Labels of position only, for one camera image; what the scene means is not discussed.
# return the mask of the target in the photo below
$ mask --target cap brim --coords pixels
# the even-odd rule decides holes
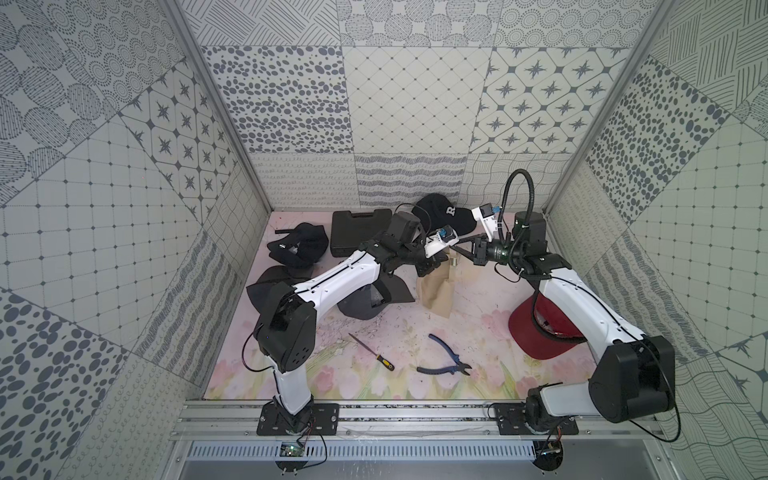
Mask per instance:
[[[509,332],[528,356],[537,360],[548,360],[566,353],[577,345],[577,343],[558,342],[541,335],[531,318],[532,304],[533,296],[530,296],[509,316]]]

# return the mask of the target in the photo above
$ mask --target grid pattern tile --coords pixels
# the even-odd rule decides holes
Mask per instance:
[[[632,225],[713,347],[768,331],[766,163],[731,118]]]
[[[355,152],[466,154],[489,53],[346,48]]]
[[[131,346],[200,224],[115,117],[0,210],[0,280]]]

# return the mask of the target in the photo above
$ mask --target star pattern tile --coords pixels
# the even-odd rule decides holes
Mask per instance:
[[[183,60],[118,113],[201,224],[235,161],[208,102]]]
[[[627,48],[493,48],[470,151],[572,154]]]

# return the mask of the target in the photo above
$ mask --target floor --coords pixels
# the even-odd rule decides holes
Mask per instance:
[[[274,230],[300,222],[322,224],[330,232],[330,212],[272,213],[246,285],[276,261],[266,243],[283,235]],[[342,259],[330,252],[316,266],[315,275]],[[317,327],[315,350],[307,360],[307,376],[317,399],[520,399],[529,388],[552,382],[583,382],[594,371],[585,344],[549,360],[526,355],[507,328],[510,313],[532,293],[526,282],[508,283],[492,265],[474,266],[461,258],[456,267],[453,307],[448,319],[416,303],[387,307],[375,319],[363,321],[343,316],[334,307]],[[396,272],[415,295],[412,266]],[[240,361],[243,341],[251,334],[258,312],[243,292],[220,352],[205,399],[269,399],[275,393],[270,371],[248,372]],[[395,366],[389,372],[373,355],[352,340],[353,333],[381,352]],[[417,366],[437,368],[451,362],[445,351],[428,339],[434,333],[445,340],[463,362],[472,366],[463,375],[425,376]],[[255,342],[249,343],[246,361],[252,368],[266,365]]]

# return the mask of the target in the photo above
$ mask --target patterned wall tile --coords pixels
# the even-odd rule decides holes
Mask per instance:
[[[768,333],[734,343],[717,354],[757,415],[768,423]]]
[[[733,116],[768,138],[768,74],[752,93],[739,103],[733,111]]]
[[[200,230],[119,118],[2,212],[0,281],[128,348]]]
[[[586,160],[613,205],[631,223],[727,115],[648,57]]]
[[[80,65],[118,110],[183,56],[155,0],[47,0],[43,9]]]
[[[628,48],[493,48],[474,153],[572,154]]]
[[[251,154],[273,208],[359,208],[352,154]]]
[[[186,58],[118,115],[203,223],[227,184],[236,155]]]
[[[206,47],[204,55],[251,154],[352,151],[340,48]]]
[[[39,19],[25,4],[0,7],[0,204],[114,114],[61,37]]]
[[[692,362],[712,353],[631,232],[616,239],[584,278],[625,319],[649,335],[667,338],[678,362]]]
[[[494,45],[631,47],[655,0],[507,0]]]
[[[729,118],[631,227],[712,346],[768,332],[766,147]]]
[[[18,295],[0,292],[0,475],[54,478],[128,351]]]
[[[503,0],[337,0],[342,45],[491,46]]]
[[[716,355],[675,372],[682,433],[672,444],[686,478],[765,478],[768,429]],[[660,422],[667,437],[677,431],[673,412]]]
[[[204,229],[241,278],[248,276],[269,216],[243,168],[235,164]]]
[[[348,48],[356,153],[466,154],[484,48]]]
[[[56,478],[152,478],[185,399],[200,389],[129,354]]]
[[[558,246],[574,270],[586,273],[627,229],[589,167],[580,164],[549,215]]]
[[[458,205],[474,208],[488,203],[501,204],[509,174],[524,168],[531,174],[534,183],[534,207],[540,209],[549,200],[549,194],[557,186],[570,159],[571,155],[563,154],[470,154],[458,195]],[[509,187],[507,211],[517,211],[512,209],[527,206],[528,184],[523,176],[518,175]]]
[[[768,74],[767,29],[762,0],[682,0],[651,54],[732,111]]]
[[[202,230],[133,352],[200,385],[227,333],[243,281]]]
[[[199,45],[338,45],[334,0],[183,0]]]
[[[456,202],[466,163],[466,155],[355,155],[360,206],[395,208],[432,193]]]

